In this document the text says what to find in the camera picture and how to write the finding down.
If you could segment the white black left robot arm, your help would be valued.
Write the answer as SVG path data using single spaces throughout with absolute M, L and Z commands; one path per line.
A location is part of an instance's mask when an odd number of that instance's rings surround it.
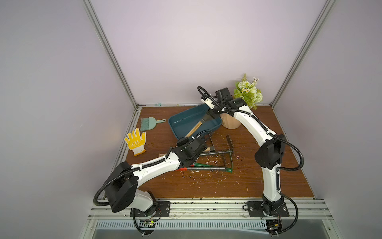
M 207 149 L 210 137 L 208 133 L 184 137 L 163 156 L 140 164 L 120 163 L 96 192 L 93 204 L 110 206 L 114 213 L 130 207 L 148 216 L 154 214 L 158 207 L 155 197 L 139 187 L 162 174 L 193 165 Z

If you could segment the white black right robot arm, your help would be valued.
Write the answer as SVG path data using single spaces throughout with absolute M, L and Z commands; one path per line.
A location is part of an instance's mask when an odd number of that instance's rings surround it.
M 276 134 L 269 129 L 249 108 L 242 98 L 233 98 L 227 88 L 210 95 L 203 87 L 198 86 L 202 101 L 208 105 L 213 116 L 228 114 L 238 120 L 254 137 L 259 145 L 255 160 L 262 168 L 264 191 L 263 201 L 269 206 L 277 206 L 284 202 L 286 196 L 281 191 L 280 171 L 299 171 L 304 166 L 302 152 L 284 135 Z M 281 166 L 285 146 L 288 145 L 299 156 L 298 166 L 287 168 Z

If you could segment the wooden handle hoe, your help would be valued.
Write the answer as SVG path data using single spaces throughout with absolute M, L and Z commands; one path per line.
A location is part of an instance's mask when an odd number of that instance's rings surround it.
M 211 152 L 211 151 L 215 151 L 215 147 L 214 146 L 210 146 L 210 147 L 207 147 L 204 151 L 204 152 Z
M 186 138 L 188 137 L 191 137 L 197 130 L 198 128 L 200 128 L 202 126 L 203 123 L 207 122 L 207 121 L 210 121 L 210 120 L 213 120 L 214 117 L 209 115 L 209 114 L 205 114 L 201 119 L 200 121 L 189 131 L 189 133 L 185 136 Z

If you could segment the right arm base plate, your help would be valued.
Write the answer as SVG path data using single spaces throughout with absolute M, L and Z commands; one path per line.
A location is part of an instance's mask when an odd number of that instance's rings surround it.
M 289 211 L 284 201 L 277 202 L 260 202 L 260 201 L 248 201 L 247 210 L 250 217 L 260 218 L 276 218 L 276 217 L 289 217 Z

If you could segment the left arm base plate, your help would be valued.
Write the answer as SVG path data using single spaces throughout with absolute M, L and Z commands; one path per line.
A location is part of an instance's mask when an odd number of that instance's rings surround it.
M 140 211 L 138 209 L 130 210 L 130 217 L 135 218 L 167 218 L 170 215 L 171 202 L 170 201 L 159 201 L 155 202 L 149 209 L 146 211 Z

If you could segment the grey hoe red grip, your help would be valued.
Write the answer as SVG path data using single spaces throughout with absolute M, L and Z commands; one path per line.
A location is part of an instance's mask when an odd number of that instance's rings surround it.
M 227 150 L 219 150 L 219 151 L 211 151 L 211 152 L 202 152 L 200 154 L 200 156 L 207 156 L 207 155 L 220 155 L 220 154 L 226 154 L 226 153 L 229 153 L 231 155 L 234 154 L 234 148 L 233 148 L 233 143 L 232 143 L 232 140 L 230 138 L 230 135 L 227 135 L 226 136 L 226 141 L 228 143 L 228 146 L 229 146 L 229 149 Z

